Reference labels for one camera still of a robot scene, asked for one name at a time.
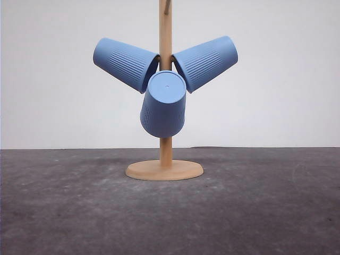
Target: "round wooden base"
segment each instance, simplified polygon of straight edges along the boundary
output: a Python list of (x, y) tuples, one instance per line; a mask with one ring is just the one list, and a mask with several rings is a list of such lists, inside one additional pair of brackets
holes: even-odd
[(160, 166), (159, 160), (133, 163), (125, 171), (126, 175), (146, 181), (177, 181), (203, 174), (200, 164), (184, 160), (173, 160), (169, 167)]

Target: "gray floor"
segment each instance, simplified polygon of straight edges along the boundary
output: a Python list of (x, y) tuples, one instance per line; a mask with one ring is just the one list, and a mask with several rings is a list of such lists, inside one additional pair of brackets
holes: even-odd
[(157, 153), (2, 151), (2, 254), (340, 254), (340, 148), (175, 149), (204, 175), (124, 175)]

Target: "ribbed cup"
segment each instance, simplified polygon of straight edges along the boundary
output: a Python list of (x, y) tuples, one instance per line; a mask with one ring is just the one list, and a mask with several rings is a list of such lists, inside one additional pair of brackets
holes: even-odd
[(177, 134), (184, 125), (186, 86), (183, 78), (172, 71), (155, 73), (149, 80), (140, 121), (155, 137)]
[(178, 73), (185, 79), (189, 93), (236, 64), (235, 45), (228, 36), (205, 42), (173, 55)]
[(158, 54), (123, 42), (103, 38), (93, 53), (93, 62), (104, 71), (144, 93), (156, 72)]

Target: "upside-down cup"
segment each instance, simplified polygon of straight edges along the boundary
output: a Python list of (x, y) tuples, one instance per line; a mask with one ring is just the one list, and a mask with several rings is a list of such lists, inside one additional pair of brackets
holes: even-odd
[(157, 70), (158, 54), (103, 38), (95, 48), (93, 62), (142, 94)]
[(184, 125), (186, 86), (172, 71), (155, 73), (149, 80), (140, 113), (143, 128), (159, 138), (172, 137)]
[(228, 36), (194, 46), (173, 54), (178, 73), (193, 93), (198, 88), (236, 64), (235, 45)]

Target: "wooden pole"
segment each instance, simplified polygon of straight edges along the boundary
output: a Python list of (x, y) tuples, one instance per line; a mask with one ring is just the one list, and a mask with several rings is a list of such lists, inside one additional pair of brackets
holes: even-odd
[[(171, 0), (159, 0), (159, 54), (160, 70), (171, 70)], [(172, 164), (172, 137), (160, 138), (159, 160), (161, 166)]]

